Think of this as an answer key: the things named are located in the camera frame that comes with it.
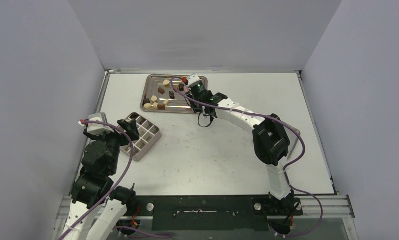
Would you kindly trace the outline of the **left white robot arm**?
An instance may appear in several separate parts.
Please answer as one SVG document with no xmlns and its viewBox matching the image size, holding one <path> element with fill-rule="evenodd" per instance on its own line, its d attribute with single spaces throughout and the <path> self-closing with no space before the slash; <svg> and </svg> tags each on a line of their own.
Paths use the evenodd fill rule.
<svg viewBox="0 0 399 240">
<path fill-rule="evenodd" d="M 117 172 L 120 148 L 133 150 L 134 141 L 140 139 L 137 122 L 121 119 L 117 124 L 108 123 L 102 113 L 79 121 L 91 143 L 85 147 L 82 168 L 72 187 L 61 240 L 105 240 L 121 217 L 140 213 L 134 188 L 120 186 L 129 169 L 116 182 L 111 179 Z"/>
</svg>

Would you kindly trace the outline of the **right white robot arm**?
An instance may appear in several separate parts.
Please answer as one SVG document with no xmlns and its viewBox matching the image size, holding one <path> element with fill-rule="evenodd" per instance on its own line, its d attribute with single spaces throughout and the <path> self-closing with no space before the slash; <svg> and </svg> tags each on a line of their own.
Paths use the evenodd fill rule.
<svg viewBox="0 0 399 240">
<path fill-rule="evenodd" d="M 284 166 L 297 145 L 301 132 L 279 123 L 276 114 L 270 119 L 255 116 L 239 103 L 218 92 L 213 94 L 201 80 L 193 82 L 189 87 L 189 103 L 195 112 L 209 115 L 210 118 L 225 120 L 251 134 L 254 153 L 266 165 L 269 178 L 269 211 L 278 216 L 302 215 L 301 201 L 295 197 L 289 186 Z"/>
</svg>

